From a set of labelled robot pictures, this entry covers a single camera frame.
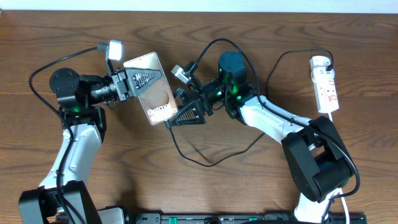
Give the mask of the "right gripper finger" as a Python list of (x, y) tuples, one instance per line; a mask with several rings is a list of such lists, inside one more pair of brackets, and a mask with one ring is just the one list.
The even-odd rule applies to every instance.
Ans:
[(205, 111), (201, 100), (190, 100), (170, 120), (172, 126), (205, 124)]
[(180, 98), (182, 105), (189, 102), (189, 94), (180, 86), (174, 91), (174, 98)]

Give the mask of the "Samsung Galaxy smartphone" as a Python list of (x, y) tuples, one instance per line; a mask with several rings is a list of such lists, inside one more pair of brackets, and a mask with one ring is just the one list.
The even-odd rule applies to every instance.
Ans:
[(138, 96), (151, 125), (159, 124), (177, 114), (175, 98), (156, 52), (134, 58), (124, 62), (123, 65), (124, 68), (160, 70), (162, 74), (159, 80)]

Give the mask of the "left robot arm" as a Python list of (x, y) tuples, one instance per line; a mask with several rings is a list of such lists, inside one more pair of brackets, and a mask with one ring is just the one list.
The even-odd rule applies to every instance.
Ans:
[(127, 223), (123, 208), (98, 210), (86, 188), (96, 153), (106, 132), (105, 111), (100, 103), (135, 98), (164, 74), (150, 68), (124, 68), (104, 77), (80, 75), (60, 68), (50, 77), (56, 94), (63, 142), (57, 158), (37, 189), (24, 191), (19, 199), (23, 223)]

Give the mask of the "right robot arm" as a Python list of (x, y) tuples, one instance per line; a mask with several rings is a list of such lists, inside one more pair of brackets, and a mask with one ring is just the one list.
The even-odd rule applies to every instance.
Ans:
[(338, 134), (332, 120), (296, 116), (271, 103), (248, 82), (247, 67), (252, 63), (243, 51), (227, 51), (218, 60), (218, 76), (202, 85), (194, 75), (198, 62), (172, 73), (190, 89), (179, 88), (175, 95), (183, 104), (167, 122), (168, 128), (204, 124), (205, 115), (221, 103), (229, 116), (246, 126), (256, 128), (281, 144), (291, 176), (300, 191), (294, 217), (299, 222), (325, 223), (335, 199), (353, 195), (342, 188), (351, 177), (360, 185), (358, 169)]

